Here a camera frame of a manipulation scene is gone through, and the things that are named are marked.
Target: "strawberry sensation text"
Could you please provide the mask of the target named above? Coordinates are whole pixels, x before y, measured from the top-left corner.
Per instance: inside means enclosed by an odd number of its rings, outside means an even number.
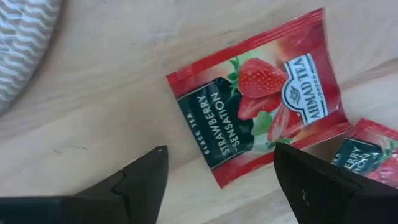
[[[206,96],[198,96],[197,100],[211,132],[217,140],[217,145],[222,155],[225,156],[231,151],[237,151],[236,147],[240,144],[239,137],[234,130],[227,110],[224,108],[224,102],[218,96],[218,92],[210,96],[210,99]]]

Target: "wooden table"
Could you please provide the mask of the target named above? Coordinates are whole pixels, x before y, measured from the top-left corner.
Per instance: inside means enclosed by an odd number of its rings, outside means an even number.
[[[398,1],[64,0],[34,81],[0,118],[0,194],[73,194],[167,144],[159,223],[296,223],[272,166],[218,188],[165,75],[323,6],[348,118],[398,128]]]

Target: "red tea packet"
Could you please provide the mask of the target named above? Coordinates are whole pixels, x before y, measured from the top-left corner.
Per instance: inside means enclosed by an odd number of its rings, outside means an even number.
[[[273,162],[276,142],[304,149],[350,127],[326,49],[322,9],[167,79],[220,187]]]
[[[333,164],[398,188],[398,131],[361,119],[346,136]]]

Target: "zigzag pattern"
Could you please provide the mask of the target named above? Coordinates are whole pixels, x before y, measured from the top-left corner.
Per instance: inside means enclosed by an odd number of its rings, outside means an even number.
[[[0,1],[0,113],[27,85],[49,43],[61,0]]]

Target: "ahmad tea logo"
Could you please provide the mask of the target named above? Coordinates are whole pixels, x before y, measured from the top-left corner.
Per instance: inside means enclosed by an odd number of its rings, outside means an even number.
[[[285,63],[289,80],[282,89],[284,104],[301,114],[304,124],[328,115],[315,63],[310,54],[301,55]]]

